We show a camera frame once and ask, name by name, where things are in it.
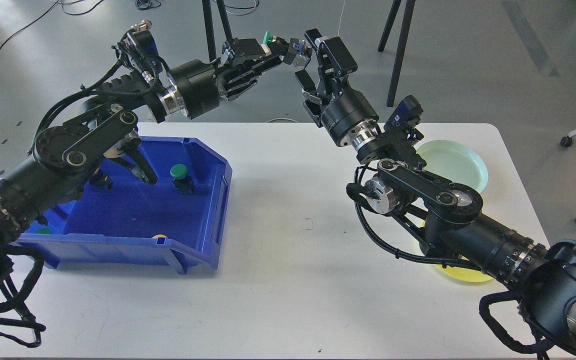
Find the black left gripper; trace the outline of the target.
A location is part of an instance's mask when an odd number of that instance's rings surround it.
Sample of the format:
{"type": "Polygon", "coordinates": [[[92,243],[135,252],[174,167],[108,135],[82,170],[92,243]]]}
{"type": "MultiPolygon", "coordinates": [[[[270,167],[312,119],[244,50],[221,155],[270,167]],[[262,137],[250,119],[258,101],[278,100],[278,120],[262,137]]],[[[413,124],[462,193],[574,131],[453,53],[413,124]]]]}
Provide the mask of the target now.
{"type": "Polygon", "coordinates": [[[263,73],[281,64],[301,67],[301,58],[288,54],[265,55],[254,38],[232,38],[222,44],[221,61],[195,59],[166,68],[166,114],[181,112],[190,120],[210,112],[222,98],[234,101],[258,84],[263,73]]]}

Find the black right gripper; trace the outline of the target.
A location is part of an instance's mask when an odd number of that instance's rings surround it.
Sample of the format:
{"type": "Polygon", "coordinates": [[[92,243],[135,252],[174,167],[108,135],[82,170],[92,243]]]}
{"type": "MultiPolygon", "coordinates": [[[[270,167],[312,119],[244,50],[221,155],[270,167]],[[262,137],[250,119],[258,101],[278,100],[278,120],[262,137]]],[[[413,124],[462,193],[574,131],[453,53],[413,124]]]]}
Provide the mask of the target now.
{"type": "Polygon", "coordinates": [[[323,36],[316,28],[306,30],[304,36],[312,50],[310,61],[317,66],[317,81],[306,69],[295,72],[304,109],[336,146],[361,148],[377,136],[378,115],[364,94],[349,85],[357,62],[338,36],[323,36]]]}

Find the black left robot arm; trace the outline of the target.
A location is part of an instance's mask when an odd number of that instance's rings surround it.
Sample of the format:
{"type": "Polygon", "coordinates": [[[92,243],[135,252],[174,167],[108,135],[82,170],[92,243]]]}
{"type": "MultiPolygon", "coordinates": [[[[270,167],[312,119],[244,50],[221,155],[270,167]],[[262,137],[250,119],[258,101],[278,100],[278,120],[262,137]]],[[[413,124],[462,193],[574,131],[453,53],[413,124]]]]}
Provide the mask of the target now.
{"type": "Polygon", "coordinates": [[[211,55],[208,63],[193,60],[171,68],[150,29],[148,20],[130,27],[114,44],[116,61],[105,75],[53,105],[39,123],[28,156],[0,175],[0,337],[36,348],[46,330],[25,303],[45,257],[14,244],[32,223],[46,224],[46,210],[80,199],[89,180],[108,186],[99,168],[106,158],[147,185],[157,183],[138,150],[135,109],[148,107],[158,122],[176,112],[194,119],[223,98],[238,98],[264,72],[280,64],[304,68],[313,55],[303,39],[228,38],[222,54],[211,55]]]}

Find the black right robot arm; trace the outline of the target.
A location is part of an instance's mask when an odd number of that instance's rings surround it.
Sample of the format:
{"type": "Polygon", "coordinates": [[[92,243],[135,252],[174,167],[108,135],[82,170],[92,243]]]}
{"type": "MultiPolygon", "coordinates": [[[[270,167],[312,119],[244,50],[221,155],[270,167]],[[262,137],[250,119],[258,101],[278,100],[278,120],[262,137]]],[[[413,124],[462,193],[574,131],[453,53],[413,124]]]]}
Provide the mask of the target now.
{"type": "Polygon", "coordinates": [[[406,96],[384,123],[349,76],[358,69],[338,36],[317,29],[292,39],[287,62],[304,107],[336,146],[352,146],[360,166],[346,186],[370,239],[398,259],[479,271],[505,286],[483,296],[478,312],[510,350],[546,360],[559,347],[576,356],[576,241],[546,248],[482,213],[465,184],[426,170],[415,145],[423,109],[406,96]]]}

